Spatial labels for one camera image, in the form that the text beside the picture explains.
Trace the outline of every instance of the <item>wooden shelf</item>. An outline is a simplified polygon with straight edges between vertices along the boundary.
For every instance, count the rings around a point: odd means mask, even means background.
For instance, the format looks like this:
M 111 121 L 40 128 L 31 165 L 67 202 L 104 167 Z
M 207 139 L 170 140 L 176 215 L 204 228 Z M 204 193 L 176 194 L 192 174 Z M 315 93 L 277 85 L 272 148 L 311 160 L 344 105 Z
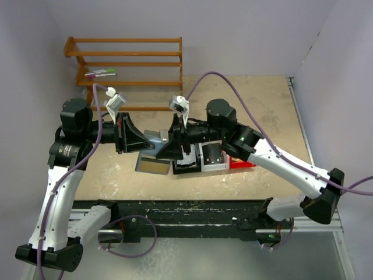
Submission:
M 81 51 L 77 43 L 177 43 L 178 51 Z M 92 104 L 92 85 L 99 83 L 103 86 L 178 86 L 182 95 L 182 38 L 73 38 L 66 41 L 64 54 L 66 57 L 76 57 L 78 61 L 78 71 L 75 77 L 77 86 L 87 86 L 86 100 Z M 86 62 L 84 57 L 178 57 L 178 62 Z M 88 79 L 85 73 L 89 72 L 88 67 L 179 67 L 179 80 L 176 81 L 156 81 L 156 80 L 103 80 L 99 78 Z M 168 107 L 123 107 L 127 111 L 169 111 Z

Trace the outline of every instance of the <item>wooden rack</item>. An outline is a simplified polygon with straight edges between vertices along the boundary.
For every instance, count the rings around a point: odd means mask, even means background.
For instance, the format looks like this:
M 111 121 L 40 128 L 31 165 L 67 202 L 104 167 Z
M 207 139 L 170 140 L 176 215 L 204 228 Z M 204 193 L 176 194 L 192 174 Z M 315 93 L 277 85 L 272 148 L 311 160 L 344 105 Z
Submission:
M 76 43 L 174 43 L 178 44 L 178 51 L 80 51 Z M 76 57 L 78 61 L 78 72 L 75 77 L 77 86 L 87 86 L 86 100 L 92 104 L 92 85 L 94 79 L 85 77 L 89 72 L 88 67 L 179 67 L 180 78 L 176 81 L 99 81 L 103 86 L 178 86 L 182 95 L 182 38 L 73 38 L 69 37 L 64 48 L 66 57 Z M 178 57 L 178 62 L 86 62 L 84 57 Z M 123 107 L 128 111 L 168 111 L 168 107 Z

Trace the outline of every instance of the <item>marker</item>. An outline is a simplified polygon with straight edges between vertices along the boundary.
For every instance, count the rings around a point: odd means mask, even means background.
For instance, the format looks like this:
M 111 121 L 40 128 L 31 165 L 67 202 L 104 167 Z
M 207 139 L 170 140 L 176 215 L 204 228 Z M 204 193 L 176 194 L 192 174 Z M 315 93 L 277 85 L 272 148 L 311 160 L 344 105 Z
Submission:
M 84 74 L 84 76 L 89 76 L 89 75 L 95 75 L 95 74 L 103 74 L 103 73 L 113 73 L 115 72 L 115 69 L 114 68 L 111 68 L 111 69 L 101 69 L 101 70 L 96 70 L 96 71 L 93 71 L 91 73 L 86 73 Z
M 97 78 L 97 77 L 106 77 L 106 76 L 115 76 L 117 73 L 108 73 L 108 74 L 91 74 L 87 78 Z

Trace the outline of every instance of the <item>white wall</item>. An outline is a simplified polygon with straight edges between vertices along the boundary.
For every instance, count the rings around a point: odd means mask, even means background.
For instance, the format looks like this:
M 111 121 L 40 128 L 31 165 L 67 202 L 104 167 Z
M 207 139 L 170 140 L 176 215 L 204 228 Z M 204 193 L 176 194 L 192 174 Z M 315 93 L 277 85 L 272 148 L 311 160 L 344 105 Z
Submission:
M 62 103 L 77 95 L 63 47 L 43 0 L 0 1 L 1 279 L 21 279 L 15 251 L 37 222 Z
M 373 1 L 338 0 L 295 76 L 305 130 L 321 167 L 345 185 L 373 174 Z M 359 190 L 373 191 L 373 183 Z M 373 198 L 346 194 L 339 211 L 358 279 L 372 279 Z
M 64 39 L 183 37 L 184 74 L 294 75 L 336 0 L 47 0 Z

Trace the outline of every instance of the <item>wooden table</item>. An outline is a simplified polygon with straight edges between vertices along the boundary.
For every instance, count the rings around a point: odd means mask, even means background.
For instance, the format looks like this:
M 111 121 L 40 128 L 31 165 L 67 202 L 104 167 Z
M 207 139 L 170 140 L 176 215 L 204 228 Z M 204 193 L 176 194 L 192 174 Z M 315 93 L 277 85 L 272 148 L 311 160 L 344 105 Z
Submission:
M 185 95 L 197 80 L 184 77 Z M 283 76 L 229 77 L 272 141 L 280 148 L 310 162 L 286 78 Z M 169 92 L 160 92 L 162 96 Z M 238 121 L 254 127 L 225 81 L 208 76 L 190 99 L 190 117 L 206 119 L 211 99 L 224 98 L 237 110 Z M 172 112 L 131 112 L 140 131 L 168 129 Z M 271 172 L 254 167 L 245 172 L 167 176 L 135 172 L 138 153 L 118 155 L 114 145 L 100 145 L 89 161 L 76 200 L 248 200 L 296 195 L 300 191 Z

